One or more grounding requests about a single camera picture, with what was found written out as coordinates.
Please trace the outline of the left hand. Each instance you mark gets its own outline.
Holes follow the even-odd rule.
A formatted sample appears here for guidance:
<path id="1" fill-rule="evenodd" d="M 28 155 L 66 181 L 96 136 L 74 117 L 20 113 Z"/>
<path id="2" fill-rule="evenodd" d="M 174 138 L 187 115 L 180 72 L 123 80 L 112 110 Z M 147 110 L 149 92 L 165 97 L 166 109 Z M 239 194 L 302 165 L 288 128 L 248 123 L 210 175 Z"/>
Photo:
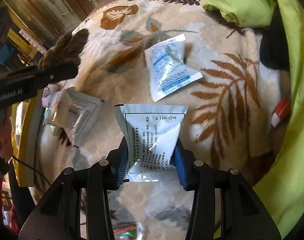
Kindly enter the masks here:
<path id="1" fill-rule="evenodd" d="M 0 156 L 8 162 L 13 155 L 12 146 L 12 124 L 11 124 L 12 107 L 7 107 L 5 119 L 0 128 Z"/>

